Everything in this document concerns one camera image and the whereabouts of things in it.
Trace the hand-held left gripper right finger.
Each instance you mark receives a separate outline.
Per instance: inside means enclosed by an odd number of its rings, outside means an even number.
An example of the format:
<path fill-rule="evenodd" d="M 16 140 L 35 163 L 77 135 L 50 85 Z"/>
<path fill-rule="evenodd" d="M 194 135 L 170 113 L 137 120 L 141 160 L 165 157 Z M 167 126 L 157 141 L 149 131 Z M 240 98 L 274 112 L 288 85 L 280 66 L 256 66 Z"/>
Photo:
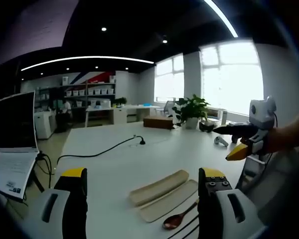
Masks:
<path fill-rule="evenodd" d="M 200 239 L 257 239 L 266 229 L 254 203 L 216 169 L 198 173 Z"/>

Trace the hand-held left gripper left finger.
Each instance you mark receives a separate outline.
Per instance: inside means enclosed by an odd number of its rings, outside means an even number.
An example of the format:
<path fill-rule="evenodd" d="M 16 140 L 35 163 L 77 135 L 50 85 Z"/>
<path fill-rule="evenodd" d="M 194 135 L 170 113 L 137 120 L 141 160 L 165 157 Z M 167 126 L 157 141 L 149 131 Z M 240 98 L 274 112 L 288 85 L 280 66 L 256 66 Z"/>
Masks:
<path fill-rule="evenodd" d="M 87 169 L 61 174 L 32 204 L 33 239 L 85 239 L 87 219 Z"/>

